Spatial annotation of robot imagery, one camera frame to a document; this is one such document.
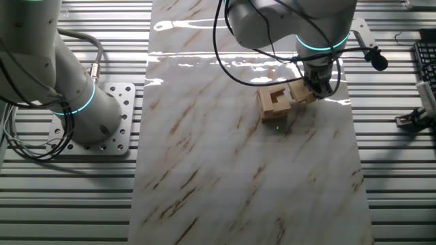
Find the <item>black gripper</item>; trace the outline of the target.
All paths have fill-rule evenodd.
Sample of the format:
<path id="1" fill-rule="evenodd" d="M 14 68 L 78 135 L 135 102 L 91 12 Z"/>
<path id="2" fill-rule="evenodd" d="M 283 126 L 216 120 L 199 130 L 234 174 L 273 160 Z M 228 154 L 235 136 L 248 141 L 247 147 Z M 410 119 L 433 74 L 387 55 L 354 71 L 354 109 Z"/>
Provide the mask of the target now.
<path id="1" fill-rule="evenodd" d="M 319 99 L 333 95 L 330 85 L 332 77 L 332 63 L 322 66 L 314 66 L 310 63 L 303 63 L 305 77 L 304 83 L 309 91 Z"/>

